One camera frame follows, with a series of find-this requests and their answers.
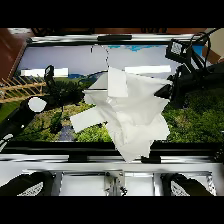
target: crumpled white cloth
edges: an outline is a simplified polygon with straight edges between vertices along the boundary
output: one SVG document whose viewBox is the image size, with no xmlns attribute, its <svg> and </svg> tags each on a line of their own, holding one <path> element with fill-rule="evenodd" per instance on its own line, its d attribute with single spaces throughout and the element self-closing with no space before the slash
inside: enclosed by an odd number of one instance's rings
<svg viewBox="0 0 224 224">
<path fill-rule="evenodd" d="M 84 90 L 85 102 L 96 107 L 72 116 L 73 128 L 79 132 L 107 121 L 108 133 L 127 162 L 148 157 L 153 141 L 165 140 L 170 133 L 161 115 L 169 100 L 154 96 L 166 84 L 171 82 L 109 67 Z"/>
</svg>

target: screen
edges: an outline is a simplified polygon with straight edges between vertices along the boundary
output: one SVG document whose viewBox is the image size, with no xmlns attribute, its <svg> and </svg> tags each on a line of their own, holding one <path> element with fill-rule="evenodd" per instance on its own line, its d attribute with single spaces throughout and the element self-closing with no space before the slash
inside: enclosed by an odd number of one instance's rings
<svg viewBox="0 0 224 224">
<path fill-rule="evenodd" d="M 49 65 L 53 65 L 57 86 L 60 90 L 69 92 L 80 80 L 90 74 L 96 74 L 88 80 L 91 83 L 82 83 L 82 88 L 87 88 L 97 80 L 101 71 L 108 69 L 108 65 L 120 70 L 124 70 L 125 67 L 169 65 L 171 72 L 167 75 L 174 75 L 180 64 L 165 58 L 166 47 L 165 45 L 107 45 L 93 48 L 92 46 L 28 47 L 14 78 L 21 76 L 32 83 L 29 77 L 32 75 L 41 82 L 44 70 Z M 200 56 L 202 55 L 202 46 L 194 46 L 194 49 Z M 35 94 L 45 94 L 47 87 L 40 86 L 37 90 L 33 88 L 33 91 Z M 0 122 L 20 103 L 21 100 L 18 99 L 1 103 Z M 65 106 L 62 114 L 60 107 L 38 114 L 13 140 L 112 142 L 104 123 L 75 133 L 70 117 L 91 107 L 93 105 L 80 100 L 77 104 Z M 203 94 L 201 92 L 189 94 L 183 109 L 174 109 L 168 104 L 162 113 L 170 129 L 170 135 L 165 142 L 221 142 L 222 131 L 224 131 L 223 109 L 223 89 L 208 90 Z"/>
</svg>

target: white circular marker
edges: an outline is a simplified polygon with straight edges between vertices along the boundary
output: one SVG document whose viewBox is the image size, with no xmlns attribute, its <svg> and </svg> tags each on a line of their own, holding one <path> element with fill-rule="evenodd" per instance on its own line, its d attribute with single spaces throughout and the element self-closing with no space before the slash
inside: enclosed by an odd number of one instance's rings
<svg viewBox="0 0 224 224">
<path fill-rule="evenodd" d="M 38 113 L 44 110 L 45 106 L 47 105 L 47 102 L 40 99 L 39 97 L 33 97 L 29 100 L 28 105 L 33 112 Z"/>
</svg>

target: white tissue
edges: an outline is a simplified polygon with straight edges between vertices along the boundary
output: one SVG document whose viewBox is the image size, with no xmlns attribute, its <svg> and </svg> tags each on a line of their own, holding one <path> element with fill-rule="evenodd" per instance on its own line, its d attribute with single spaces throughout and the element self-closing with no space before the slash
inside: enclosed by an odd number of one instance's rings
<svg viewBox="0 0 224 224">
<path fill-rule="evenodd" d="M 170 133 L 161 115 L 169 100 L 154 96 L 166 84 L 171 82 L 110 67 L 83 91 L 85 102 L 96 107 L 71 117 L 74 130 L 107 121 L 108 133 L 127 162 L 148 157 L 153 141 L 165 140 Z"/>
</svg>

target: white cloth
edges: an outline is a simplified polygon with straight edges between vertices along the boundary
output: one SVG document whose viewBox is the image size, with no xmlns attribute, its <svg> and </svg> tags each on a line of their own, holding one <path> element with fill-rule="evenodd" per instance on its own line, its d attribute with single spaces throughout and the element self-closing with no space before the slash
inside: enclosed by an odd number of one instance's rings
<svg viewBox="0 0 224 224">
<path fill-rule="evenodd" d="M 166 84 L 171 82 L 110 67 L 107 74 L 84 91 L 85 102 L 96 107 L 72 116 L 73 127 L 77 132 L 107 121 L 108 133 L 127 162 L 139 155 L 148 157 L 153 141 L 165 140 L 169 135 L 161 115 L 169 100 L 154 96 Z"/>
</svg>

